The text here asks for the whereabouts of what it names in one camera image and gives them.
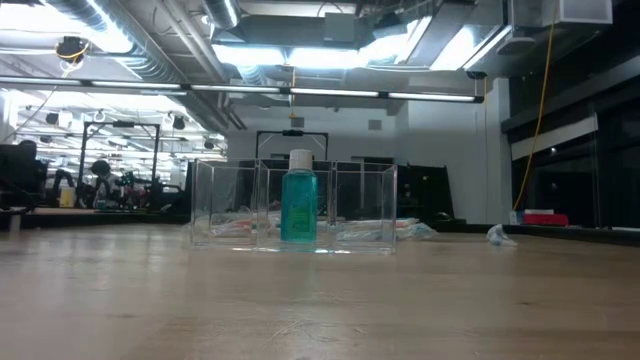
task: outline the table surface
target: table surface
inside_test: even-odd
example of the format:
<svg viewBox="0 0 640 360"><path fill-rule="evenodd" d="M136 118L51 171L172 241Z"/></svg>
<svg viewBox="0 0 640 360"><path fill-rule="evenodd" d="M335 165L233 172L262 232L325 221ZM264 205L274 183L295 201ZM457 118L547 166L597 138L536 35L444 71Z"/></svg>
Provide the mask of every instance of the table surface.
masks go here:
<svg viewBox="0 0 640 360"><path fill-rule="evenodd" d="M131 225L0 235L2 359L640 359L640 249L481 235L394 256L184 246Z"/></svg>

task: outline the metal frame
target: metal frame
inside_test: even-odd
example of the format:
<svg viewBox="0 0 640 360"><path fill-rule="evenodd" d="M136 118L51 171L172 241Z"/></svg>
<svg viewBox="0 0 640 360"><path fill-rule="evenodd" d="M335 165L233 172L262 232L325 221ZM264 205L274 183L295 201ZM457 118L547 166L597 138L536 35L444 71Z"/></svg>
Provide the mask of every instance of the metal frame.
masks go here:
<svg viewBox="0 0 640 360"><path fill-rule="evenodd" d="M154 139L153 145L153 166L151 168L151 208L155 203L155 194L154 191L157 187L157 179L156 179L156 167L158 165L158 145L160 143L160 125L159 124L136 124L134 122L126 122L126 121L105 121L105 122L97 122L97 121L87 121L84 123L84 129L82 131L82 147L80 148L80 168L78 169L78 181L77 181L77 191L81 192L84 188L84 183L82 181L82 176L84 175L84 158L87 150L87 141L93 137L93 134L89 135L88 130L90 126L100 126L104 127L106 125L114 126L116 124L126 123L131 127L142 126L143 128L146 126L153 127L156 129L156 136Z"/></svg>
<svg viewBox="0 0 640 360"><path fill-rule="evenodd" d="M80 92L118 92L131 91L162 94L167 96L184 95L188 93L217 92L217 93L245 93L245 94L280 94L304 96L332 96L351 97L380 100L414 100L454 102L463 104L480 104L484 96L476 94L444 94L420 92L370 91L346 89L303 88L291 86L247 86L230 84L188 84L188 83L156 83L140 81L111 81L60 79L21 76L0 76L0 83L4 87L14 89L80 91Z"/></svg>
<svg viewBox="0 0 640 360"><path fill-rule="evenodd" d="M258 151L260 150L260 135L262 134L278 134L282 136L302 137L305 135L320 135L324 137L324 159L329 160L329 133L304 132L298 130L282 130L282 131L257 131L256 132L256 156L258 159Z"/></svg>

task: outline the red object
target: red object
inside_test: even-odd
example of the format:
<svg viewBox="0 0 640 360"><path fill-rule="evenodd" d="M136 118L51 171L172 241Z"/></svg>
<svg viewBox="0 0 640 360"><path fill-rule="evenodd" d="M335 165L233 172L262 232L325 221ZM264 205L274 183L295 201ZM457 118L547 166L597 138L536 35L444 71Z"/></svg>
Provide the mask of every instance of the red object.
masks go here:
<svg viewBox="0 0 640 360"><path fill-rule="evenodd" d="M522 220L526 225L569 226L569 218L564 214L524 214Z"/></svg>

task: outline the white bottle cap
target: white bottle cap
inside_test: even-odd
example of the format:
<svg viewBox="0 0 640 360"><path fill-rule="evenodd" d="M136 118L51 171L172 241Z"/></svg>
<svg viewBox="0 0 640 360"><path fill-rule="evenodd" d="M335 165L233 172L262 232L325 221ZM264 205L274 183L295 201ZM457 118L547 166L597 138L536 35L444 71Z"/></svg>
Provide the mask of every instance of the white bottle cap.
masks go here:
<svg viewBox="0 0 640 360"><path fill-rule="evenodd" d="M313 153L309 150L291 150L289 154L289 170L307 169L311 170Z"/></svg>

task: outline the white wall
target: white wall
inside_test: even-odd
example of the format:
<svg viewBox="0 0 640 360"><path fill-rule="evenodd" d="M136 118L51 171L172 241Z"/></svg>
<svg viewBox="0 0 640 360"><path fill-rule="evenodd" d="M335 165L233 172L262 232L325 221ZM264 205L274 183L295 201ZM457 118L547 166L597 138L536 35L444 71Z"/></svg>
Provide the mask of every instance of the white wall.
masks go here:
<svg viewBox="0 0 640 360"><path fill-rule="evenodd" d="M257 130L282 131L291 129L290 109L272 108L260 110L255 107L238 107L236 112L245 122L248 131L231 132L227 137L229 159L254 158ZM329 159L351 161L352 156L393 157L395 117L387 116L385 110L301 108L296 116L305 118L304 131L329 133ZM369 119L382 120L382 131L369 131ZM260 143L269 135L263 134ZM324 137L315 136L324 145ZM274 135L262 147L259 157L271 154L287 154L293 149L313 151L315 158L324 159L324 149L308 136L283 137Z"/></svg>
<svg viewBox="0 0 640 360"><path fill-rule="evenodd" d="M396 123L397 162L446 166L455 216L469 223L507 222L511 203L507 80L487 101L486 118L485 104L409 102Z"/></svg>

